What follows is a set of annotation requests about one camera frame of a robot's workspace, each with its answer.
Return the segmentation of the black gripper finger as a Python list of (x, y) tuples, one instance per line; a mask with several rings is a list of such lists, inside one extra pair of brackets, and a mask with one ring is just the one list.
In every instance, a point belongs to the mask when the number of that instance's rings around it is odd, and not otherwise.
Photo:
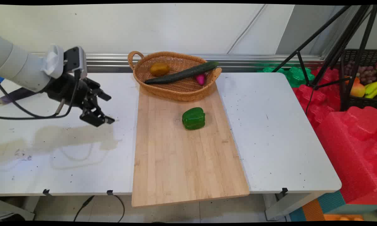
[(112, 97), (106, 94), (102, 89), (92, 89), (92, 95), (101, 98), (105, 101), (109, 101), (110, 99), (112, 99)]
[(86, 107), (82, 108), (82, 114), (79, 118), (95, 127), (99, 127), (103, 124), (113, 124), (115, 122), (112, 117), (105, 115), (100, 107), (95, 107), (94, 110)]

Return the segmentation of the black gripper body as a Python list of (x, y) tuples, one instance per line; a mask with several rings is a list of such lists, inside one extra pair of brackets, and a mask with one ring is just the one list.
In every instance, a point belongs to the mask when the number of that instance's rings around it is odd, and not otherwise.
[(65, 100), (66, 105), (83, 109), (93, 109), (96, 105), (96, 97), (101, 95), (100, 84), (84, 78), (78, 81), (77, 90), (74, 94), (74, 88), (77, 84), (76, 79), (69, 73), (63, 73), (58, 79), (52, 80), (45, 87), (45, 92), (50, 99), (56, 101)]

